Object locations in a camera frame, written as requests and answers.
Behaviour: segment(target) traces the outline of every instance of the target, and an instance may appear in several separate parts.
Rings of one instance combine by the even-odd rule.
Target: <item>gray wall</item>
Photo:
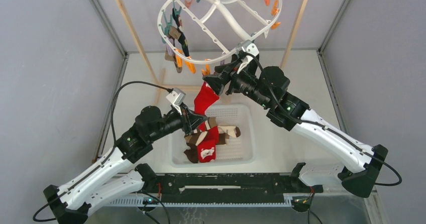
[[[353,0],[325,51],[350,133],[389,149],[378,187],[390,223],[424,223],[426,1]],[[396,177],[384,169],[380,182]]]
[[[33,223],[43,189],[89,166],[122,56],[89,0],[0,0],[0,15],[0,222]]]

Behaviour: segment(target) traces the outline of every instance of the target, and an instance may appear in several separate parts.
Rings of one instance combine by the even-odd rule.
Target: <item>white plastic basket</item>
[[[216,159],[207,163],[191,163],[183,153],[186,145],[184,133],[175,131],[169,135],[169,158],[174,167],[200,167],[217,165],[235,165],[253,162],[255,159],[255,136],[253,120],[249,108],[241,104],[214,105],[205,112],[208,117],[216,117],[217,124],[237,126],[241,130],[238,138],[229,138],[226,145],[216,146]]]

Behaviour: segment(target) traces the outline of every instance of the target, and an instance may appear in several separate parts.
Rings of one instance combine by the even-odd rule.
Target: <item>red cloth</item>
[[[206,82],[201,86],[200,92],[194,99],[194,112],[198,115],[205,115],[205,111],[214,102],[219,99],[219,96],[211,89]],[[201,131],[205,131],[205,123],[198,127]],[[197,146],[198,160],[201,163],[210,162],[216,159],[216,144],[219,142],[218,127],[208,130],[207,136]]]
[[[206,82],[204,82],[201,86],[200,92],[194,99],[194,112],[198,115],[205,115],[207,108],[215,103],[218,99],[219,96],[216,95],[213,89],[207,86]],[[205,124],[202,123],[198,128],[201,131],[204,131]]]
[[[216,144],[219,142],[218,127],[208,130],[207,136],[197,146],[198,160],[201,163],[210,162],[216,159]]]

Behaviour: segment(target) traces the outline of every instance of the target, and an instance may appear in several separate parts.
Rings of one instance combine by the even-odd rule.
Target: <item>white floor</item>
[[[212,53],[193,53],[193,58],[204,59]],[[262,65],[278,65],[283,56],[282,51],[262,51],[260,60]],[[153,69],[159,72],[167,67],[166,84],[202,84],[201,67],[197,66],[197,73],[191,74],[188,69],[181,74],[175,72],[173,63],[164,61],[164,53],[149,53]],[[307,102],[317,113],[329,123],[338,126],[336,114],[326,86],[324,75],[313,50],[292,51],[284,74],[290,79],[288,91]],[[123,83],[133,80],[152,81],[150,73],[139,54],[131,54]],[[156,89],[141,84],[133,84],[120,94],[114,114],[117,137],[132,126],[135,117],[148,105],[153,104]],[[148,163],[157,173],[238,173],[238,172],[291,172],[298,162],[323,163],[335,162],[336,159],[321,149],[312,141],[288,132],[272,124],[266,118],[266,110],[240,94],[232,95],[232,103],[246,105],[254,120],[256,159],[249,164],[226,166],[203,166],[175,168],[170,165],[168,155],[168,137],[156,141],[154,150],[143,157],[139,163]],[[193,105],[194,93],[188,93],[185,103]],[[159,108],[162,113],[170,110],[165,100],[165,92],[160,98]],[[113,145],[111,130],[109,131],[103,152]]]

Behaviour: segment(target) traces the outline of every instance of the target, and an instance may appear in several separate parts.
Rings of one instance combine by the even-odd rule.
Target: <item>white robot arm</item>
[[[261,70],[259,78],[257,68]],[[275,125],[310,138],[341,161],[314,167],[299,163],[292,174],[304,184],[343,185],[354,195],[370,195],[387,149],[381,145],[373,148],[353,139],[318,116],[307,103],[288,93],[290,80],[279,67],[262,68],[254,43],[240,44],[238,55],[233,55],[231,63],[215,67],[215,73],[204,76],[203,80],[217,95],[230,83],[226,94],[242,93],[269,109],[266,117]]]
[[[190,134],[207,120],[206,116],[189,110],[183,103],[184,97],[185,93],[180,89],[170,89],[166,98],[171,102],[172,110],[166,115],[162,116],[155,106],[145,107],[133,126],[98,161],[68,183],[59,187],[48,186],[43,191],[48,203],[35,213],[33,220],[57,220],[60,224],[84,223],[88,216],[120,196],[151,190],[156,175],[148,164],[138,165],[119,179],[111,181],[111,178],[132,167],[150,152],[154,141],[179,129]],[[48,206],[55,218],[37,219],[37,214]]]

